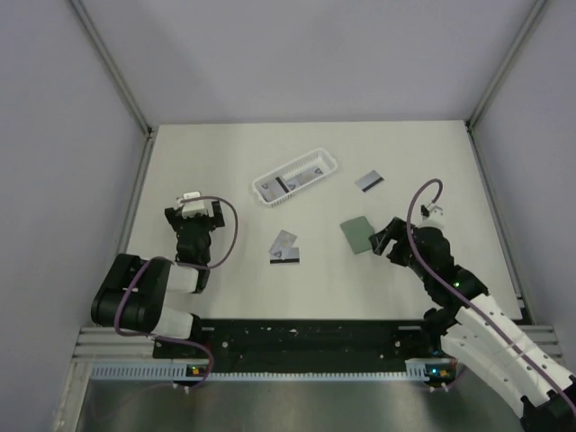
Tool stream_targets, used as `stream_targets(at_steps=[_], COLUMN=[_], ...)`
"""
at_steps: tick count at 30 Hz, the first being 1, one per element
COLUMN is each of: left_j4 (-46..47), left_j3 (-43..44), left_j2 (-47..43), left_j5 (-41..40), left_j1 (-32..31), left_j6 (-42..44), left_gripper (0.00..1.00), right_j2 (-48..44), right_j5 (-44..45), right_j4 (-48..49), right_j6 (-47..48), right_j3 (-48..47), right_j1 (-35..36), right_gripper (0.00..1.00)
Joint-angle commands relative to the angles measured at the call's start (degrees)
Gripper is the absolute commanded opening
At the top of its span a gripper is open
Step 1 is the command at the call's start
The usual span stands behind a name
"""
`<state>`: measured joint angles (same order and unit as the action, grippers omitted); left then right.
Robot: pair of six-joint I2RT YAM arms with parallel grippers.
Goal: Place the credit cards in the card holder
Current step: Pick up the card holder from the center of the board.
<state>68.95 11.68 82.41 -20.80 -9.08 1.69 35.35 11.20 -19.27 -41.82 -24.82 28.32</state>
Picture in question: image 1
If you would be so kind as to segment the green card holder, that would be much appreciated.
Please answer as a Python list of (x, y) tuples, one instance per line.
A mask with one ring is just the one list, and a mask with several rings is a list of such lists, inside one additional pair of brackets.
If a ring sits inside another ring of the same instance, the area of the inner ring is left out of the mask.
[(365, 216), (346, 220), (340, 224), (340, 228), (355, 255), (372, 249), (370, 237), (375, 231)]

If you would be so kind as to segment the silver card with stripe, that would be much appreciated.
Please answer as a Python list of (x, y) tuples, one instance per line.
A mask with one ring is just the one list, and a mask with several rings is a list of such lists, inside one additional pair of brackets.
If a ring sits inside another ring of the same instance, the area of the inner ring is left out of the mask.
[(366, 193), (379, 183), (383, 182), (383, 177), (375, 170), (368, 172), (361, 178), (355, 181), (355, 185), (363, 192)]

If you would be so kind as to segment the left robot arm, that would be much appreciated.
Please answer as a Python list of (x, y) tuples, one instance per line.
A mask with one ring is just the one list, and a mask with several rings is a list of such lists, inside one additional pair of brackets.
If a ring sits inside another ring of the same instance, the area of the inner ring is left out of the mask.
[(210, 233), (225, 226), (221, 203), (179, 203), (166, 208), (167, 223), (176, 236), (175, 259), (154, 258), (151, 263), (139, 256), (119, 254), (114, 259), (91, 305), (93, 323), (114, 325), (116, 312), (129, 284), (139, 276), (118, 320), (121, 329), (154, 333), (173, 338), (183, 356), (196, 356), (204, 344), (203, 333), (195, 329), (192, 313), (178, 312), (165, 305), (168, 293), (200, 294), (211, 270)]

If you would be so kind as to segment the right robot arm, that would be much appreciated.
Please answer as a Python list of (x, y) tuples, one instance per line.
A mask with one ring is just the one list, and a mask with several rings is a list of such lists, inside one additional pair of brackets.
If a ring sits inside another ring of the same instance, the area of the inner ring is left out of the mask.
[(525, 431), (575, 429), (575, 375), (510, 319), (472, 272), (455, 263), (433, 227), (393, 219), (369, 238), (373, 252), (409, 268), (436, 304), (424, 315), (420, 345), (446, 354), (482, 378)]

